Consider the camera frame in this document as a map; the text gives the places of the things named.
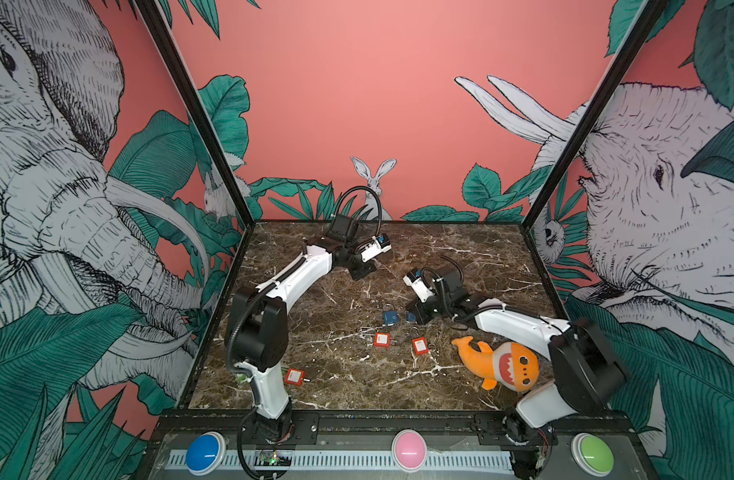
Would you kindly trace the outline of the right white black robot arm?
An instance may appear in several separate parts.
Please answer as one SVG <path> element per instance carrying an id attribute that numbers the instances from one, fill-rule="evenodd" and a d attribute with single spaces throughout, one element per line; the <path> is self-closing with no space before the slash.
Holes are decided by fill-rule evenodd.
<path id="1" fill-rule="evenodd" d="M 520 394 L 502 420 L 509 441 L 526 445 L 556 420 L 575 414 L 599 416 L 630 371 L 589 319 L 551 318 L 497 298 L 471 293 L 456 261 L 435 270 L 410 270 L 404 282 L 415 293 L 407 306 L 420 325 L 447 317 L 457 325 L 504 338 L 492 347 L 472 336 L 453 339 L 463 365 L 490 391 L 502 385 Z"/>

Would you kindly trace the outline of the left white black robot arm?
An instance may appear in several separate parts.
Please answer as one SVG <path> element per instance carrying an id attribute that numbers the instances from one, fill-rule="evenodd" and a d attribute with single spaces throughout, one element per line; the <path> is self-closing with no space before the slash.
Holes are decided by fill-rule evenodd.
<path id="1" fill-rule="evenodd" d="M 289 311 L 332 270 L 346 269 L 358 281 L 377 269 L 376 257 L 391 249 L 388 236 L 381 232 L 381 214 L 374 233 L 359 240 L 358 216 L 341 212 L 343 202 L 360 191 L 378 199 L 377 192 L 367 186 L 347 190 L 339 197 L 324 235 L 307 241 L 302 253 L 274 277 L 244 287 L 233 297 L 224 340 L 226 368 L 249 381 L 255 408 L 252 416 L 278 436 L 286 434 L 292 424 L 292 402 L 281 369 L 289 345 Z"/>

